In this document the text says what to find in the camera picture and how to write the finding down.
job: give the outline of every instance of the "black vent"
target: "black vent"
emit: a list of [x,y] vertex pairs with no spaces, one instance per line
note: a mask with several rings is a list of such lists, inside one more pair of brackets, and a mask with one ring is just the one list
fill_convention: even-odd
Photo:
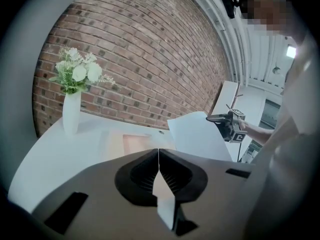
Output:
[[69,225],[81,209],[88,195],[81,192],[73,192],[44,222],[54,231],[64,234]]
[[150,156],[132,168],[130,179],[141,189],[152,194],[154,181],[159,171],[158,156]]
[[186,166],[166,156],[161,156],[160,171],[173,194],[183,189],[192,179]]
[[241,178],[248,179],[251,172],[249,171],[244,171],[244,170],[237,170],[237,169],[228,169],[225,171],[227,174],[235,175]]

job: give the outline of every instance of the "white flower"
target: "white flower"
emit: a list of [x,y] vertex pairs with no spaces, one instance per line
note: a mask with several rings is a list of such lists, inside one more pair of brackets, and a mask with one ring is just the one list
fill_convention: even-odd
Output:
[[57,64],[55,64],[55,68],[56,68],[56,70],[60,71],[66,66],[66,64],[67,64],[67,62],[65,60],[62,60],[62,61],[58,62]]
[[85,55],[84,62],[85,63],[91,63],[91,62],[94,62],[96,60],[97,60],[96,56],[94,56],[94,54],[92,52],[90,52],[89,54]]
[[102,74],[102,68],[99,64],[92,62],[87,65],[88,68],[88,79],[90,82],[94,83],[99,80]]
[[70,55],[72,61],[76,61],[81,58],[77,48],[70,48],[69,50],[66,50],[65,53]]
[[82,81],[83,79],[85,79],[86,74],[87,74],[87,70],[85,69],[85,67],[79,65],[73,69],[72,78],[75,81],[79,82],[79,81]]

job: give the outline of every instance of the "black slot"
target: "black slot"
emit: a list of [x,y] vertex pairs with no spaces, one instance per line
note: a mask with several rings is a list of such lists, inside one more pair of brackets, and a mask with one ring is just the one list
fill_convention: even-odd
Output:
[[44,224],[54,231],[64,234],[80,208],[86,201],[88,195],[80,192],[73,192],[55,212],[46,219]]
[[231,175],[238,176],[245,179],[248,179],[251,174],[251,172],[244,171],[244,170],[237,170],[237,169],[228,169],[225,172],[227,174],[231,174]]

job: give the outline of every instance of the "camera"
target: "camera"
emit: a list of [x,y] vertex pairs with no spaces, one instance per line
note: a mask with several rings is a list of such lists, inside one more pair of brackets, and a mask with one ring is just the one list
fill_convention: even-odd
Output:
[[236,8],[239,6],[237,0],[222,0],[226,13],[230,19],[234,19],[236,16]]

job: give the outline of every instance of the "white ceiling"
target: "white ceiling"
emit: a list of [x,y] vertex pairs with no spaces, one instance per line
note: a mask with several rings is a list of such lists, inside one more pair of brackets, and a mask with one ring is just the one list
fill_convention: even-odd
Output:
[[[226,52],[232,80],[244,86],[267,91],[267,99],[281,104],[285,76],[293,58],[286,56],[288,46],[296,46],[290,37],[256,30],[240,18],[236,9],[229,19],[222,0],[195,0],[218,32]],[[280,68],[274,74],[275,67]]]

